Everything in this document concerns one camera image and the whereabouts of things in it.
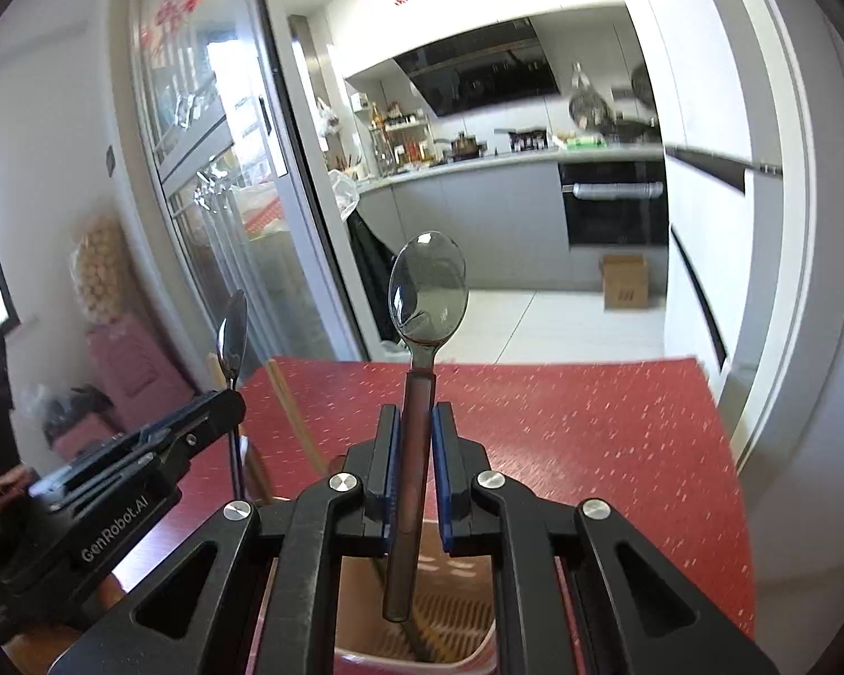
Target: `floor tile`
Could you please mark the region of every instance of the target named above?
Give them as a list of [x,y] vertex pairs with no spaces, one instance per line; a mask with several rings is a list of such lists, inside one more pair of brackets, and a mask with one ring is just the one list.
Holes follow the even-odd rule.
[[603,308],[597,292],[538,292],[517,328],[522,335],[576,335],[591,342],[662,343],[664,306]]
[[512,334],[535,293],[533,291],[490,291],[469,292],[469,306],[459,332],[473,332],[502,335],[506,339]]
[[662,357],[662,338],[656,344],[634,344],[516,333],[497,361],[501,365],[540,365],[554,362],[638,362]]
[[437,353],[437,362],[476,362],[492,365],[497,362],[507,342],[509,342],[509,333],[505,336],[493,333],[457,332]]

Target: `spoon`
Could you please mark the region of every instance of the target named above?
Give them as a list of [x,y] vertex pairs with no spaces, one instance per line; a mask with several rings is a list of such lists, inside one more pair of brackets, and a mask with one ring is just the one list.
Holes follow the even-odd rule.
[[431,447],[434,356],[463,321],[469,303],[466,261],[449,236],[424,233],[405,245],[390,273],[388,307],[410,347],[397,452],[397,495],[390,521],[383,615],[406,622],[412,611],[425,481]]
[[[243,290],[237,290],[225,306],[225,313],[216,336],[218,367],[222,369],[228,390],[235,389],[247,346],[248,299]],[[241,460],[241,434],[237,426],[228,431],[228,454],[235,500],[246,500],[244,463]]]

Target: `gray cabinet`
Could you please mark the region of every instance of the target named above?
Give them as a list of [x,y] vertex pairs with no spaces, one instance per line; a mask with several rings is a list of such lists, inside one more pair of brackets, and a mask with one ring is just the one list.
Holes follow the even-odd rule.
[[372,234],[395,254],[407,242],[401,217],[397,213],[393,188],[378,188],[362,193],[356,207]]
[[[394,253],[425,231],[451,236],[466,257],[473,289],[599,291],[600,257],[623,251],[569,251],[555,161],[414,177],[365,193],[359,211]],[[665,249],[649,253],[650,284],[662,293]]]

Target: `red tablecloth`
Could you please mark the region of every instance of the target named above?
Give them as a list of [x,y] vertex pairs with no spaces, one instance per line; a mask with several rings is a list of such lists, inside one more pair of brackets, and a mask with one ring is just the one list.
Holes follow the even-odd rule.
[[[381,404],[401,404],[405,368],[281,360],[326,458],[374,436]],[[275,494],[317,479],[264,371],[243,388],[245,431]],[[752,634],[751,556],[728,442],[692,360],[622,365],[441,365],[437,396],[491,467],[565,503],[600,497]],[[126,588],[230,499],[225,441],[194,460],[181,504],[117,569]],[[434,495],[429,494],[434,517]]]

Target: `sliding glass door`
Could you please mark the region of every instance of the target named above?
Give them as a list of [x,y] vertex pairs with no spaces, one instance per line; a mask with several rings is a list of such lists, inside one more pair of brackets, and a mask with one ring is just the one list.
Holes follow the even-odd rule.
[[180,257],[209,319],[245,290],[248,371],[272,356],[356,360],[306,188],[286,94],[263,79],[250,0],[132,0],[144,139]]

